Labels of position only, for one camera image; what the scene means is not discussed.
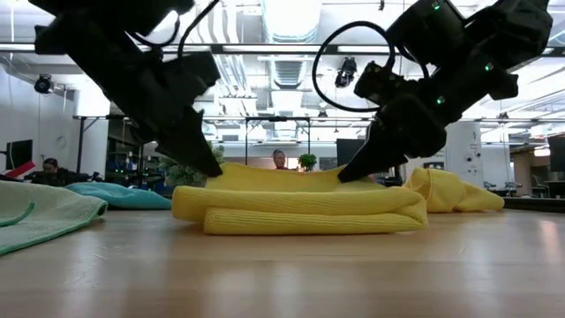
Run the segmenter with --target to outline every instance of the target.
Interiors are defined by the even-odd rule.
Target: ceiling
[[[464,16],[470,16],[494,1],[488,0],[452,0]],[[227,43],[257,44],[269,43],[309,43],[320,44],[338,27],[355,20],[368,20],[387,28],[414,1],[387,0],[383,11],[379,11],[378,0],[225,0],[222,5],[203,20],[197,32],[193,32],[189,43]],[[182,17],[182,26],[192,21],[194,14],[200,11],[206,1],[197,1],[197,9]],[[554,17],[551,46],[565,46],[565,0],[550,1],[549,11]],[[0,3],[0,43],[34,41],[34,25],[47,25],[53,19],[48,13],[35,8],[27,1],[11,0]],[[165,19],[148,37],[152,42],[162,42],[172,33],[175,18]],[[383,39],[375,32],[357,28],[340,35],[336,44],[383,45]],[[196,108],[205,110],[207,116],[317,116],[320,110],[326,110],[331,117],[357,117],[352,113],[333,110],[326,106],[313,92],[312,80],[309,76],[312,67],[312,56],[275,56],[264,54],[246,54],[241,56],[216,56],[216,63],[222,69],[222,81],[200,98]],[[355,57],[358,70],[374,60],[384,64],[387,57],[351,55]],[[352,87],[336,89],[333,85],[336,70],[344,56],[324,56],[318,69],[318,81],[325,94],[341,104],[351,107],[365,108],[366,100],[356,97]],[[11,70],[20,77],[35,79],[39,74],[51,74],[60,86],[80,88],[88,82],[69,57],[37,56],[34,53],[17,53],[10,56],[2,54],[1,63],[11,64]],[[565,115],[565,59],[543,57],[516,71],[520,75],[520,94],[517,98],[501,102],[492,101],[489,97],[478,102],[464,116],[497,117],[501,112],[508,112],[510,118],[564,118]],[[419,78],[422,72],[416,64],[398,57],[395,71],[407,78]],[[281,81],[290,83],[296,89],[281,90]],[[218,131],[224,129],[228,135],[225,122],[213,123],[216,128],[214,138],[222,136]],[[363,135],[365,129],[359,129],[366,122],[339,121],[341,134]],[[326,126],[333,132],[336,123],[323,122],[316,125]],[[562,124],[546,124],[544,132],[549,128],[555,132]],[[260,125],[266,134],[258,134],[257,139],[299,138],[301,128],[295,125],[278,124]],[[514,135],[527,135],[531,127],[537,124],[508,124],[504,132]],[[492,132],[492,124],[485,124],[485,133]]]

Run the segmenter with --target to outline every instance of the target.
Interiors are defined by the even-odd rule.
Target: ceiling duct
[[[263,32],[266,42],[274,44],[315,43],[320,23],[321,0],[261,0]],[[276,60],[269,62],[273,88],[297,89],[304,81],[306,61]],[[274,91],[275,108],[299,108],[302,92]]]

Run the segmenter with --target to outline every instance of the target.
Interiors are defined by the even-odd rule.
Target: teal towel
[[[169,210],[170,200],[161,195],[140,189],[129,189],[122,185],[86,182],[68,185],[75,193],[102,199],[112,207],[125,209]]]
[[[0,181],[0,255],[75,231],[107,206],[63,188]]]

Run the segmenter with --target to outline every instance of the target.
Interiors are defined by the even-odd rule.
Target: red object
[[[28,161],[27,163],[20,165],[18,168],[6,173],[6,177],[17,178],[23,175],[24,173],[33,170],[34,168],[35,168],[35,163],[32,161]]]

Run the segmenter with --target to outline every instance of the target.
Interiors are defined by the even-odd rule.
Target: man
[[[277,170],[288,170],[286,165],[286,155],[284,155],[282,150],[276,149],[273,151],[273,162]]]

